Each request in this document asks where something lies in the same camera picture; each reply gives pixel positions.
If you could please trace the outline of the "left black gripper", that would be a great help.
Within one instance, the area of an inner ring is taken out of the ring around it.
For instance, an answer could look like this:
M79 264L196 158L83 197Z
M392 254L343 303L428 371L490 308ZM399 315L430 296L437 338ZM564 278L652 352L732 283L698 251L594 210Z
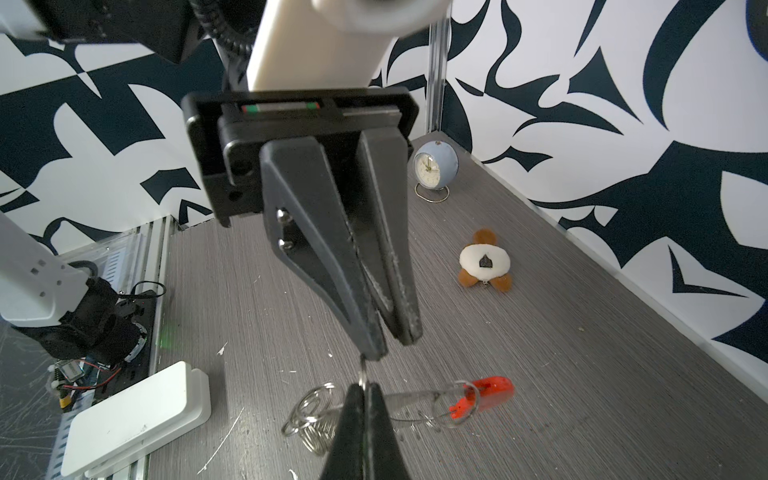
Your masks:
M419 107L406 88L193 92L181 107L222 226L262 213L275 255L366 359L388 353L381 317L401 344L421 338L404 138ZM353 231L371 293L339 194L356 193L358 172Z

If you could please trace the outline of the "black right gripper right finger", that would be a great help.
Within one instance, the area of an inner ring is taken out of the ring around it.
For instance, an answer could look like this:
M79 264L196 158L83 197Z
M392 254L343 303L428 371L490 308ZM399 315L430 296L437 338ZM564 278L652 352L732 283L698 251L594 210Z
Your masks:
M381 387L369 383L364 390L365 426L363 478L367 480L409 480Z

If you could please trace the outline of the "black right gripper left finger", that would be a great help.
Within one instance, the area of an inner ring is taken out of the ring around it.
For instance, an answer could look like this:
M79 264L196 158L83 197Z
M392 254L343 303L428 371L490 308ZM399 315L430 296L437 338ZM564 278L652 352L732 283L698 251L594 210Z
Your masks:
M363 388L352 384L346 393L336 434L327 455L320 480L360 480L363 478L365 397Z

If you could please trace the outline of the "red key tag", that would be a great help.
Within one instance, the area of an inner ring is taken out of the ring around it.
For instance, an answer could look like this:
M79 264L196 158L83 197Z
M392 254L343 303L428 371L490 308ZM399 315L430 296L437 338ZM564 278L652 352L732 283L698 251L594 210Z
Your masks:
M449 408L450 417L459 420L473 413L484 412L507 402L514 394L514 384L503 376L491 376L465 383L459 400Z

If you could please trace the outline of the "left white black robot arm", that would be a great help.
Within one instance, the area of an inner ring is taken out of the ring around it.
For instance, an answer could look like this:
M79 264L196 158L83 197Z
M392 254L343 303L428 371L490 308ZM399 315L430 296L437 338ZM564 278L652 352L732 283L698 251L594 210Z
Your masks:
M190 212L257 214L360 354L422 334L407 239L408 89L372 82L444 1L5 1L1 316L60 359L139 344L59 259Z

